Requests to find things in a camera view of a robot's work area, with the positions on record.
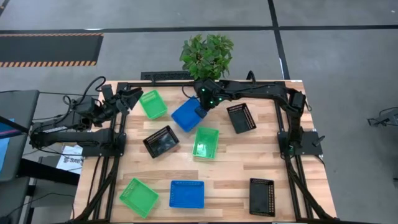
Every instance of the floor mat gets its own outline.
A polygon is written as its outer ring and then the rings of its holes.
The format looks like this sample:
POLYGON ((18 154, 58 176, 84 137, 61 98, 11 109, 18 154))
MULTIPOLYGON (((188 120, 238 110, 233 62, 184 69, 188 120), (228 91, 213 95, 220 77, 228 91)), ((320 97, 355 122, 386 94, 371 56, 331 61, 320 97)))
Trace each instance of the floor mat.
POLYGON ((0 67, 96 65, 104 34, 0 34, 0 67))

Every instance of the gray floor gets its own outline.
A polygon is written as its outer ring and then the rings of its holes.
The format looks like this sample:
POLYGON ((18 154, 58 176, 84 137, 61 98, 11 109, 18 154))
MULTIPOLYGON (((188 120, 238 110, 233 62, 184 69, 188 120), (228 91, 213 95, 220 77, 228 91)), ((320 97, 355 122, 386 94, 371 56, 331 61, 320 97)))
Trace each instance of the gray floor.
MULTIPOLYGON (((395 0, 274 1, 280 26, 398 24, 395 0)), ((10 0, 0 17, 1 30, 270 24, 267 1, 259 0, 10 0)), ((245 78, 248 70, 257 79, 282 78, 272 31, 221 33, 235 43, 230 78, 245 78)), ((0 68, 0 90, 81 93, 99 75, 133 80, 145 71, 180 70, 183 40, 195 34, 105 34, 97 66, 0 68)), ((369 127, 366 118, 397 106, 398 30, 283 31, 281 35, 290 77, 304 81, 315 126, 326 135, 322 145, 338 216, 396 223, 398 189, 392 177, 398 175, 398 129, 369 127)), ((61 97, 41 95, 35 117, 63 113, 61 97)), ((34 223, 48 223, 42 217, 55 211, 68 217, 70 207, 43 208, 34 223)))

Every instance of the wooden tabletop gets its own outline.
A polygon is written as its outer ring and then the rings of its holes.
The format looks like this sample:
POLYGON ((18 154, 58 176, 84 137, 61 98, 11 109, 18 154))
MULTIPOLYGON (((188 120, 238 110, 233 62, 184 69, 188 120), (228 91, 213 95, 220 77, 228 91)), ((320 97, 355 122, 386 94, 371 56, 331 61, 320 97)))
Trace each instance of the wooden tabletop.
MULTIPOLYGON (((305 92, 301 81, 285 82, 287 87, 305 92)), ((115 92, 117 82, 107 83, 112 84, 115 92)), ((185 133, 170 116, 187 100, 181 92, 181 87, 144 87, 142 89, 144 93, 156 89, 164 99, 168 111, 167 114, 155 120, 146 117, 140 103, 130 111, 125 130, 127 143, 119 164, 111 222, 286 222, 295 220, 285 163, 280 158, 277 142, 279 128, 274 101, 242 98, 232 102, 224 101, 212 109, 199 124, 199 126, 220 131, 216 158, 209 161, 192 156, 196 128, 185 133), (257 128, 236 134, 226 108, 240 103, 247 104, 257 128), (166 125, 173 129, 180 143, 169 152, 153 159, 142 140, 166 125), (159 200, 146 219, 127 208, 119 199, 133 177, 138 178, 159 194, 159 200), (249 214, 249 179, 251 177, 274 180, 275 217, 249 214), (204 181, 205 208, 170 208, 171 180, 204 181)), ((185 91, 189 95, 194 94, 192 87, 186 87, 185 91)), ((287 127, 285 114, 283 113, 282 116, 287 127)), ((302 116, 302 126, 306 130, 314 128, 311 114, 307 110, 302 116)), ((84 161, 75 197, 76 214, 80 214, 86 207, 96 160, 96 157, 91 157, 84 161)), ((302 161, 309 191, 325 211, 335 217, 336 212, 323 164, 315 156, 302 156, 302 161)), ((92 195, 98 188, 101 165, 100 161, 92 195)), ((305 217, 302 194, 299 189, 297 192, 301 214, 305 217)), ((104 217, 107 198, 108 192, 105 192, 100 218, 104 217)))

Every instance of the table leg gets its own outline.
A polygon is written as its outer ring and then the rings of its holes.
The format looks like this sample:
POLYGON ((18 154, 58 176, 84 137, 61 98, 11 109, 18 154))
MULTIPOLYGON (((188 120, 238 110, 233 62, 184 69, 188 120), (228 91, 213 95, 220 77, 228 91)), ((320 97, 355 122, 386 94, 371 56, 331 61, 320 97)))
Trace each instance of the table leg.
POLYGON ((64 184, 77 185, 80 175, 39 164, 38 162, 21 159, 18 176, 33 177, 37 179, 52 180, 64 184))

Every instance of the green leaves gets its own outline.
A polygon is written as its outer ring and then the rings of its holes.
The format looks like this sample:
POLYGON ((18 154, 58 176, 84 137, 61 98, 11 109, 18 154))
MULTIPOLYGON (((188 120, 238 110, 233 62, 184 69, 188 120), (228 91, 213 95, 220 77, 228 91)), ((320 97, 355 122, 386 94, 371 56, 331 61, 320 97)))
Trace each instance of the green leaves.
POLYGON ((207 35, 202 41, 198 34, 189 41, 184 41, 180 61, 184 62, 182 69, 189 70, 194 79, 219 79, 227 71, 232 59, 233 43, 227 36, 207 35))

